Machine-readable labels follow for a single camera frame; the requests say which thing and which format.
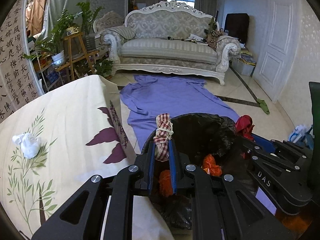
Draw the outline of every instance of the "sofa seat cushion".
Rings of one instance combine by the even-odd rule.
[[[123,57],[157,57],[216,63],[217,53],[209,46],[187,41],[161,39],[134,39],[121,48]]]

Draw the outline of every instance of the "silver bolt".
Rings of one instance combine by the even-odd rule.
[[[91,177],[91,181],[92,181],[93,183],[97,183],[97,182],[99,182],[100,180],[101,180],[101,177],[100,177],[99,175],[94,175],[94,176]]]
[[[226,181],[233,181],[233,176],[230,174],[226,174],[223,176],[224,180]]]
[[[136,165],[131,165],[131,166],[129,166],[129,168],[128,168],[128,170],[131,171],[131,172],[136,172],[138,169],[139,169],[139,168],[138,168],[138,166],[136,166]]]
[[[196,170],[196,166],[192,165],[192,164],[188,164],[186,166],[187,171],[195,171]]]

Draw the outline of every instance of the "red plaid fabric bundle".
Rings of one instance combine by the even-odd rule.
[[[172,123],[169,114],[159,114],[156,118],[157,130],[153,141],[156,144],[156,160],[165,162],[169,159],[168,143],[173,134]]]

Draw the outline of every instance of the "orange wrapper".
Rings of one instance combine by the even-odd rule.
[[[202,168],[205,170],[206,173],[220,177],[222,175],[222,169],[219,165],[216,165],[216,160],[211,154],[208,154],[204,157],[202,162]]]
[[[170,170],[165,170],[160,173],[159,186],[160,186],[159,192],[162,196],[169,197],[173,195]]]

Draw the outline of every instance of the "door panel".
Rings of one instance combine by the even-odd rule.
[[[273,102],[289,76],[299,35],[300,0],[268,0],[268,21],[253,74]]]

